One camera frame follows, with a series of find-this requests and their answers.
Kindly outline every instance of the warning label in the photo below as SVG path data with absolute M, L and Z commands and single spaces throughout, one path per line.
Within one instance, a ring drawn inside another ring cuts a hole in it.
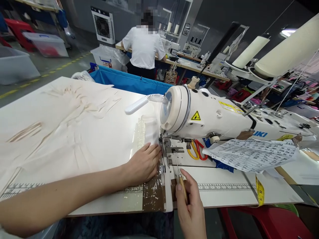
M 239 113 L 239 114 L 244 114 L 244 112 L 237 106 L 229 105 L 229 104 L 226 104 L 226 103 L 221 102 L 221 101 L 219 101 L 219 103 L 222 105 L 222 107 L 224 109 L 227 109 L 227 110 Z
M 285 139 L 292 139 L 294 136 L 292 134 L 285 134 L 283 136 L 281 136 L 279 139 L 277 139 L 278 141 L 284 141 Z
M 191 120 L 198 120 L 198 121 L 200 121 L 200 116 L 199 116 L 198 111 L 196 111 L 196 113 L 193 115 L 193 117 L 191 118 Z

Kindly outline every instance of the wall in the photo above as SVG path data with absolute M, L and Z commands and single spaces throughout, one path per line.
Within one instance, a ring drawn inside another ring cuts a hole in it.
M 114 34 L 116 42 L 120 41 L 125 37 L 128 31 L 141 23 L 141 4 L 140 0 L 128 0 L 128 9 L 124 10 L 116 5 L 110 5 L 103 0 L 60 0 L 63 6 L 63 9 L 66 11 L 66 17 L 71 25 L 74 25 L 80 29 L 95 33 L 94 21 L 91 14 L 91 6 L 102 9 L 104 11 L 110 12 L 113 14 L 114 20 Z M 194 22 L 196 14 L 198 12 L 199 6 L 202 0 L 194 0 L 196 5 L 193 9 L 193 20 Z M 177 19 L 180 16 L 175 16 L 175 12 L 178 8 L 183 10 L 183 5 L 179 5 L 179 0 L 144 0 L 144 9 L 152 7 L 156 9 L 166 8 L 172 11 L 171 22 L 174 21 L 175 17 Z M 155 21 L 161 21 L 161 18 L 155 18 Z M 178 20 L 172 26 L 172 30 L 174 30 L 175 24 L 177 24 Z
M 191 26 L 193 26 L 202 2 L 203 2 L 203 0 L 193 0 L 192 6 L 191 6 L 189 14 L 188 14 L 188 17 L 186 19 L 186 23 L 188 23 Z M 185 36 L 183 34 L 181 35 L 180 40 L 179 40 L 179 45 L 180 45 L 181 49 L 184 48 L 184 45 L 187 42 L 187 38 L 188 38 L 188 36 Z
M 247 42 L 246 45 L 248 46 L 258 35 L 268 29 L 291 2 L 292 0 L 203 0 L 194 22 L 194 26 L 202 24 L 210 27 L 202 44 L 201 54 L 207 51 L 212 52 L 233 21 L 250 26 L 242 39 L 242 42 Z M 279 36 L 281 28 L 287 25 L 292 28 L 298 28 L 313 16 L 312 12 L 297 1 L 294 1 L 267 31 L 271 35 L 270 42 L 256 57 L 260 59 L 284 40 L 284 38 Z
M 102 0 L 60 1 L 63 9 L 66 11 L 66 17 L 70 24 L 92 33 L 95 33 L 95 27 L 91 13 L 91 6 L 112 13 L 116 42 L 122 40 L 133 26 L 141 23 L 140 14 L 125 11 L 116 6 L 111 6 Z

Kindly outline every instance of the black pants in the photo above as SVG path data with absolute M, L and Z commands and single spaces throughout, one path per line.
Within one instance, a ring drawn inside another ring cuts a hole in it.
M 133 66 L 130 61 L 129 63 L 126 64 L 126 66 L 127 66 L 127 73 L 148 78 L 151 80 L 155 79 L 154 68 L 153 69 L 139 68 L 139 67 Z

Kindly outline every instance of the needle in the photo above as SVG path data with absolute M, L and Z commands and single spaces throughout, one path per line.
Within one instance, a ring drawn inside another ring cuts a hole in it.
M 186 202 L 186 205 L 188 205 L 188 197 L 187 197 L 187 193 L 186 193 L 186 188 L 185 188 L 183 177 L 180 174 L 180 170 L 179 170 L 179 166 L 178 166 L 178 162 L 177 162 L 177 158 L 176 157 L 175 157 L 175 160 L 176 160 L 176 165 L 177 165 L 177 169 L 178 169 L 179 183 L 182 185 L 182 188 L 183 188 L 183 191 L 184 191 L 184 195 L 185 195 L 185 202 Z

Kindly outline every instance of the ceiling light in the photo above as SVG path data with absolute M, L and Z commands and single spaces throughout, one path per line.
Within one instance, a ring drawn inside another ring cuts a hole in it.
M 290 37 L 297 29 L 285 29 L 280 32 L 280 35 L 284 38 Z

